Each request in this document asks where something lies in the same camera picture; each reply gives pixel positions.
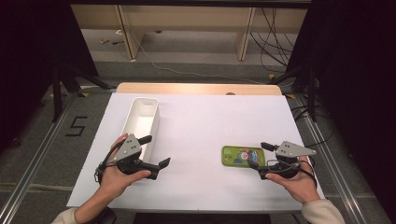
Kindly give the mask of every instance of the white table surface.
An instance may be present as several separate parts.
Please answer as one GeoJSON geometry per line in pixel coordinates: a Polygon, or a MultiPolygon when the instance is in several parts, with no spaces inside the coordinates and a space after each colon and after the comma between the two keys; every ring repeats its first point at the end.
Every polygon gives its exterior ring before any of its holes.
{"type": "MultiPolygon", "coordinates": [[[[150,212],[273,213],[301,210],[283,187],[250,168],[221,163],[223,146],[260,147],[287,140],[303,145],[284,96],[113,93],[67,206],[98,188],[94,171],[120,136],[132,101],[159,100],[160,123],[151,163],[168,157],[157,180],[133,183],[109,205],[150,212]]],[[[275,158],[265,151],[267,160],[275,158]]],[[[323,192],[318,185],[319,195],[323,192]]]]}

